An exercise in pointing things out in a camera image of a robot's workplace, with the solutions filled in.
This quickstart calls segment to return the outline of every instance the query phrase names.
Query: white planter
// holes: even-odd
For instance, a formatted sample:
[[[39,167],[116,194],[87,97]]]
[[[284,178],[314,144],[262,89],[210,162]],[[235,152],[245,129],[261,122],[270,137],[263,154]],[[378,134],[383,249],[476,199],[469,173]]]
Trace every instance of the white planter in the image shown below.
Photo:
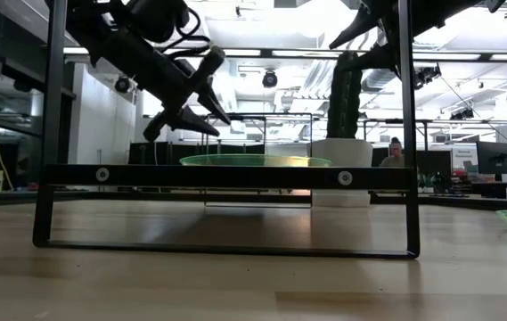
[[[369,168],[372,145],[361,139],[326,138],[313,142],[313,157],[332,161],[333,167]],[[362,208],[370,206],[368,191],[313,190],[313,206]]]

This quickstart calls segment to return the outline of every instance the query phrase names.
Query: green cactus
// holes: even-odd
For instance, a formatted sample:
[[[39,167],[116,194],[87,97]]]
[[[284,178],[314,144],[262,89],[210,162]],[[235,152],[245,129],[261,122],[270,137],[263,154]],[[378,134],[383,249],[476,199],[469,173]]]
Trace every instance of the green cactus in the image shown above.
[[[345,52],[340,55],[334,68],[327,138],[356,138],[363,73],[361,70],[346,71],[356,57],[357,53]]]

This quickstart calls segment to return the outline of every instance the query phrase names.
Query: security camera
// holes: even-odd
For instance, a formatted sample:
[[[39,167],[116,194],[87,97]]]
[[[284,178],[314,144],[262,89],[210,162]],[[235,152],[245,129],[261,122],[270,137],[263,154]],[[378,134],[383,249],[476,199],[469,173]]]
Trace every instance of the security camera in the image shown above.
[[[125,76],[120,76],[117,82],[114,84],[114,88],[121,94],[126,94],[132,89],[130,79]]]
[[[278,78],[274,73],[274,70],[267,70],[265,76],[263,77],[263,87],[265,88],[273,88],[277,86]]]

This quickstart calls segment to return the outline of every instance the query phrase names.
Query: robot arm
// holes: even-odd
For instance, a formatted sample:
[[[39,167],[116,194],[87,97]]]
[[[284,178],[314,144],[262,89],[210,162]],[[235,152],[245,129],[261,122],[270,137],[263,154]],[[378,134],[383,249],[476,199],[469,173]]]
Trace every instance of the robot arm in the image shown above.
[[[45,1],[51,6],[54,0]],[[205,37],[193,36],[192,32],[183,33],[181,28],[188,23],[190,14],[200,23],[197,13],[183,0],[131,0],[127,4],[121,0],[106,3],[69,0],[67,31],[88,50],[91,63],[96,65],[101,58],[106,59],[134,80],[139,88],[162,101],[164,111],[156,115],[144,130],[144,137],[150,142],[158,137],[165,125],[172,129],[219,135],[190,108],[185,108],[192,93],[199,95],[198,102],[206,109],[223,122],[230,123],[211,88],[212,75],[225,59],[223,50],[216,46],[191,50],[193,54],[200,54],[209,49],[195,70],[187,60],[165,54],[165,49],[159,51],[147,41],[164,43],[172,37],[174,30],[181,34],[181,41],[209,41]]]
[[[506,0],[485,0],[490,12],[496,12]],[[413,1],[413,36],[433,28],[442,28],[445,21],[472,6],[481,0],[415,0]],[[337,48],[350,40],[362,35],[374,27],[379,27],[387,40],[385,45],[375,45],[370,52],[363,54],[347,66],[347,71],[367,69],[389,69],[400,76],[399,52],[399,19],[397,0],[360,0],[361,8],[356,18],[340,35],[332,41],[330,48]],[[423,70],[416,75],[418,87],[423,86],[422,80],[429,82],[436,70]]]

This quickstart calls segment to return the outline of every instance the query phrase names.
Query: person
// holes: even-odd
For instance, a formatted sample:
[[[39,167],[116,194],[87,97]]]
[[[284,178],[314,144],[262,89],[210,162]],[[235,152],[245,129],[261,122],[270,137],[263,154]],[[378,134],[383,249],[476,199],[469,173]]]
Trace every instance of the person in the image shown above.
[[[392,138],[392,143],[389,145],[389,156],[386,157],[380,164],[383,168],[402,168],[405,167],[404,154],[402,150],[402,143],[397,137]]]

